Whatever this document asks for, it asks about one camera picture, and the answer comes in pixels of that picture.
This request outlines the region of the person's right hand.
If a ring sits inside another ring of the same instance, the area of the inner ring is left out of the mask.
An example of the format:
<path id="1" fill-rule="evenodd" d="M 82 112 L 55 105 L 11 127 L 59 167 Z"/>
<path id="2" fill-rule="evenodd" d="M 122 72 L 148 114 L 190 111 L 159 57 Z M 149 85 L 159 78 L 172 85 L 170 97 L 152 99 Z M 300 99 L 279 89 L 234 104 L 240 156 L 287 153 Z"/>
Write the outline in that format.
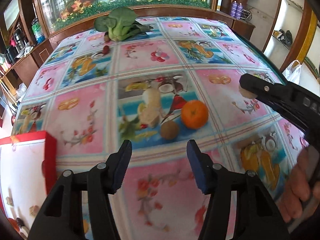
<path id="1" fill-rule="evenodd" d="M 307 218 L 311 217 L 319 206 L 319 181 L 310 188 L 306 177 L 306 169 L 309 163 L 309 154 L 304 148 L 297 158 L 297 163 L 291 170 L 290 176 L 285 184 L 283 195 L 278 202 L 278 208 L 285 223 L 292 219 L 300 218 L 303 214 L 301 202 L 306 202 L 311 194 L 315 198 Z"/>

